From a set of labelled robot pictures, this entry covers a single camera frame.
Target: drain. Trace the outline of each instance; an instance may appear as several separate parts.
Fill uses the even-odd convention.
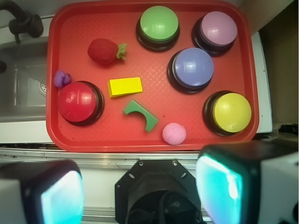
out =
[[[47,79],[44,78],[40,83],[40,88],[38,89],[39,93],[41,93],[44,97],[46,96],[47,92]]]

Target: purple button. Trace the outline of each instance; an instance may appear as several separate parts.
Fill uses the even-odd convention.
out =
[[[188,48],[178,53],[172,69],[182,84],[200,87],[211,80],[214,63],[209,54],[202,49]]]
[[[214,46],[226,46],[237,36],[234,20],[222,12],[210,12],[201,22],[200,31],[205,40]]]

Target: red button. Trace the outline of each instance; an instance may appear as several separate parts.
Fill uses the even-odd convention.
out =
[[[94,113],[96,106],[95,93],[84,83],[71,83],[58,96],[58,110],[70,122],[85,121]]]

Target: green arch block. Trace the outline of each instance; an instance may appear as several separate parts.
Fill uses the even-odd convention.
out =
[[[158,123],[158,119],[152,115],[149,111],[147,111],[143,106],[141,106],[139,103],[137,103],[135,100],[131,100],[126,108],[123,110],[123,113],[128,115],[132,112],[139,112],[145,116],[146,119],[146,127],[145,130],[147,132],[150,132],[153,130],[153,128]]]

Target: pink ball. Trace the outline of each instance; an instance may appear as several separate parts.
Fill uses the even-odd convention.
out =
[[[186,139],[186,130],[177,123],[170,123],[163,129],[163,139],[170,145],[179,145]]]

